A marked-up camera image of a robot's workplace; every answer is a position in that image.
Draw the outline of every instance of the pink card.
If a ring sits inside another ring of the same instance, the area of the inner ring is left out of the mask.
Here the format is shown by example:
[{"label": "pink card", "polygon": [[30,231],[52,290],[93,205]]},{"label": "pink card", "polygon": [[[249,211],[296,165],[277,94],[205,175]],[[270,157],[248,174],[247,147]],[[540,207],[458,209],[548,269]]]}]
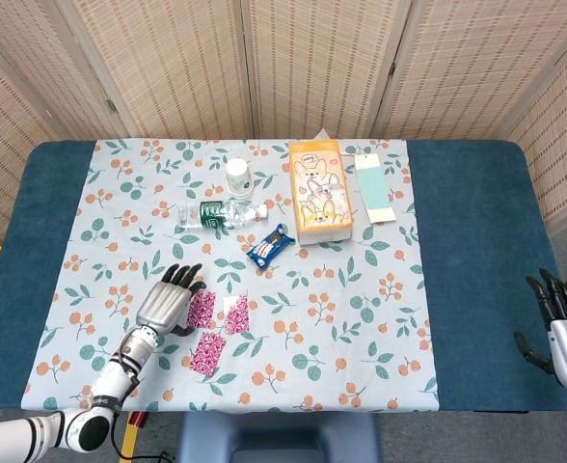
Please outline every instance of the pink card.
[{"label": "pink card", "polygon": [[189,368],[206,376],[212,376],[225,345],[226,340],[221,336],[214,333],[202,333]]},{"label": "pink card", "polygon": [[187,324],[196,328],[207,328],[208,322],[215,309],[215,293],[211,291],[198,291],[191,299]]},{"label": "pink card", "polygon": [[245,294],[235,298],[226,316],[226,333],[228,335],[244,331],[249,331],[249,306]]}]

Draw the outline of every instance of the floral tablecloth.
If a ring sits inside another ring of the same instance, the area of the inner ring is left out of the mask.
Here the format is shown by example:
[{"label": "floral tablecloth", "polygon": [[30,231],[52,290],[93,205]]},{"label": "floral tablecloth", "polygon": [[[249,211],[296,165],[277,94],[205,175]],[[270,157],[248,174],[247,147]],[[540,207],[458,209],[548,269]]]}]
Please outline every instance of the floral tablecloth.
[{"label": "floral tablecloth", "polygon": [[[126,139],[97,142],[22,407],[87,407],[91,385],[164,269],[204,265],[216,293],[207,328],[168,335],[128,410],[438,408],[413,177],[401,140],[341,140],[352,239],[285,249],[265,271],[245,252],[278,223],[294,234],[287,142]],[[378,152],[397,221],[370,226],[353,155]],[[179,204],[225,200],[225,165],[250,162],[267,221],[186,231]],[[228,335],[224,299],[247,294],[249,331]],[[190,369],[204,332],[226,345],[212,376]]]}]

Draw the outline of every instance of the water bottle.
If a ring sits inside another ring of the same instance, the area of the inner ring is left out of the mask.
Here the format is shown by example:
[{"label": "water bottle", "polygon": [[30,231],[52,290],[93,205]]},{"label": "water bottle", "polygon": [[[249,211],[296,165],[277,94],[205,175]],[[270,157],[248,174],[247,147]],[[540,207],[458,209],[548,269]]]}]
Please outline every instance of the water bottle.
[{"label": "water bottle", "polygon": [[240,228],[266,217],[266,204],[255,205],[235,200],[183,204],[176,211],[176,221],[184,229]]}]

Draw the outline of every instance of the gray floor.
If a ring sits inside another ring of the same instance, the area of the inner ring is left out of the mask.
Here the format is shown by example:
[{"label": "gray floor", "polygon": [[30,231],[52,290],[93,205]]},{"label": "gray floor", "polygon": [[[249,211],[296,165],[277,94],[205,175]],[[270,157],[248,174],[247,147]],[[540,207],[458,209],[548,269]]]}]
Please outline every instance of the gray floor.
[{"label": "gray floor", "polygon": [[[567,230],[555,236],[552,242],[560,274],[567,280]],[[25,414],[2,410],[0,421]],[[117,430],[118,441],[122,440],[125,421],[126,415],[123,415]],[[158,454],[161,450],[175,454],[179,422],[177,413],[150,415],[146,427],[140,431],[134,454]],[[567,413],[414,413],[380,416],[378,422],[385,462],[567,462]],[[80,455],[54,449],[41,461],[119,460],[107,442],[95,454]]]}]

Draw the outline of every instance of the blue snack wrapper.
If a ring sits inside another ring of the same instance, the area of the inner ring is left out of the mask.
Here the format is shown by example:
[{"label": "blue snack wrapper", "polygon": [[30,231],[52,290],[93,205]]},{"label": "blue snack wrapper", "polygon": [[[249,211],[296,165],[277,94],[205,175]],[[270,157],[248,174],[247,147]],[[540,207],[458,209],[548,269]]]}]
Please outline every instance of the blue snack wrapper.
[{"label": "blue snack wrapper", "polygon": [[250,249],[247,256],[256,263],[258,268],[263,270],[288,244],[294,243],[296,243],[296,240],[285,234],[284,225],[279,224],[274,231]]}]

